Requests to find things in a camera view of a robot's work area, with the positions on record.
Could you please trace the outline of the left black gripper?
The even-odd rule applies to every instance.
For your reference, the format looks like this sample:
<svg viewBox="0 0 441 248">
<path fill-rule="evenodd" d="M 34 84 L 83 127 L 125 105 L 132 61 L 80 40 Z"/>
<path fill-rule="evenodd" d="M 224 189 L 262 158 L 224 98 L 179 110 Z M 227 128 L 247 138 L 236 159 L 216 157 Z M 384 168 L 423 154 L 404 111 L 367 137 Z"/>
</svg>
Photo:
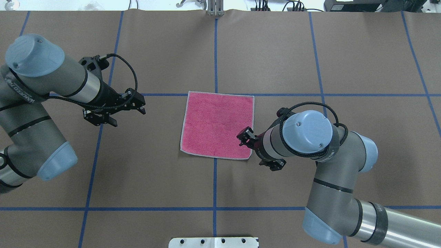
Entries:
<svg viewBox="0 0 441 248">
<path fill-rule="evenodd" d="M 128 88 L 124 94 L 118 94 L 112 88 L 100 89 L 100 111 L 137 110 L 142 115 L 146 114 L 145 99 L 135 89 Z M 103 124 L 117 127 L 117 120 L 110 115 L 103 116 Z"/>
</svg>

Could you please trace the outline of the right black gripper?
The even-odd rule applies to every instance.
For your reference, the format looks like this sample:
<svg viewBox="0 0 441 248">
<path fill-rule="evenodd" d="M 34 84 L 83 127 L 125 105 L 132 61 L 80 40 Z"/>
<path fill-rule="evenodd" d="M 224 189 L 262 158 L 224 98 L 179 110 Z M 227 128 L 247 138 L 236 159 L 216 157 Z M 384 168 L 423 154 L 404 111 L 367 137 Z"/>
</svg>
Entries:
<svg viewBox="0 0 441 248">
<path fill-rule="evenodd" d="M 236 138 L 240 141 L 239 146 L 246 146 L 255 152 L 263 152 L 265 151 L 264 136 L 265 134 L 255 135 L 251 127 L 246 127 Z"/>
</svg>

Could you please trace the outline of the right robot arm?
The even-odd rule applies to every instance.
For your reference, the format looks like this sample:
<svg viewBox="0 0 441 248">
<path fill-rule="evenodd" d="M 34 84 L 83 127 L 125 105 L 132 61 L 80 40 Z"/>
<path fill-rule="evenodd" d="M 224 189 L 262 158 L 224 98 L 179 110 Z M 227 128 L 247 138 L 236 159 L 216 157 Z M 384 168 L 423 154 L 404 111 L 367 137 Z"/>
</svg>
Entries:
<svg viewBox="0 0 441 248">
<path fill-rule="evenodd" d="M 316 162 L 302 227 L 314 239 L 338 244 L 343 236 L 388 248 L 439 248 L 440 225 L 353 196 L 359 173 L 372 169 L 376 144 L 356 132 L 340 131 L 324 114 L 281 108 L 278 119 L 255 135 L 250 127 L 237 135 L 255 151 L 260 165 L 280 171 L 288 157 Z"/>
</svg>

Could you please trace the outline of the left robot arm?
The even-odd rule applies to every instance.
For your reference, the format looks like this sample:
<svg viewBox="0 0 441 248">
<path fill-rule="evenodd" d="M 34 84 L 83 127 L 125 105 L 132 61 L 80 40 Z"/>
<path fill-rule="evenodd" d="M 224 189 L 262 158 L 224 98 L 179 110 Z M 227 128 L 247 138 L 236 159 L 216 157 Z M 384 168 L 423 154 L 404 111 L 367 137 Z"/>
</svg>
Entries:
<svg viewBox="0 0 441 248">
<path fill-rule="evenodd" d="M 118 58 L 131 70 L 134 88 L 117 93 L 102 77 L 109 58 Z M 75 61 L 45 37 L 29 33 L 18 37 L 1 66 L 1 127 L 12 144 L 1 149 L 1 194 L 38 176 L 51 180 L 77 164 L 78 158 L 43 102 L 56 99 L 83 108 L 84 120 L 116 127 L 112 115 L 137 110 L 145 114 L 145 98 L 137 91 L 134 69 L 120 55 L 110 53 Z"/>
</svg>

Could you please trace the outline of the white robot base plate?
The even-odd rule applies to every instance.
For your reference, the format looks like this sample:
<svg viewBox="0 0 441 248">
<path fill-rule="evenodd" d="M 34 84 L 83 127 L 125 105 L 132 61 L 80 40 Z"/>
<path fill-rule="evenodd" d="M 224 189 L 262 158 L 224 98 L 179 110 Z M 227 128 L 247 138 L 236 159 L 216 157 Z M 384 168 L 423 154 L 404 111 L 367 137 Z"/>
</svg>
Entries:
<svg viewBox="0 0 441 248">
<path fill-rule="evenodd" d="M 181 237 L 172 238 L 169 248 L 259 248 L 256 237 Z"/>
</svg>

